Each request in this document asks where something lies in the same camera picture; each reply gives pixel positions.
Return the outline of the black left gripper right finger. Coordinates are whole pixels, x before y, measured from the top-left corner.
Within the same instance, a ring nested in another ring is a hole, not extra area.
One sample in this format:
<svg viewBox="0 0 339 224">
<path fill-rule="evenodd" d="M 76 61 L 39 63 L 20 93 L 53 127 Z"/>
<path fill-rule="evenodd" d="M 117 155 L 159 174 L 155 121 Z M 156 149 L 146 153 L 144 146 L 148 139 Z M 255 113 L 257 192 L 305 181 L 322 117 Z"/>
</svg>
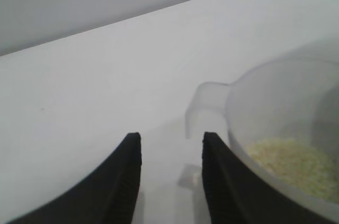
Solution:
<svg viewBox="0 0 339 224">
<path fill-rule="evenodd" d="M 323 151 L 294 139 L 264 139 L 248 153 L 279 182 L 338 202 L 338 165 Z M 202 181 L 212 223 L 328 223 L 259 178 L 214 132 L 203 137 Z"/>
</svg>

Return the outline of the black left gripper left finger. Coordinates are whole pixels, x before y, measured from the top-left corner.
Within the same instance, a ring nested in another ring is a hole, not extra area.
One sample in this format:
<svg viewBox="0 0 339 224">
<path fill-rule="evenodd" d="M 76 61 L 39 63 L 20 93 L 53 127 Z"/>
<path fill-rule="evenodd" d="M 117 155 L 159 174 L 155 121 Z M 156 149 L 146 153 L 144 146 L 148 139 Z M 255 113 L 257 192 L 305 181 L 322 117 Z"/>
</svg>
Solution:
<svg viewBox="0 0 339 224">
<path fill-rule="evenodd" d="M 87 177 L 12 223 L 131 223 L 141 177 L 141 136 L 128 133 Z"/>
</svg>

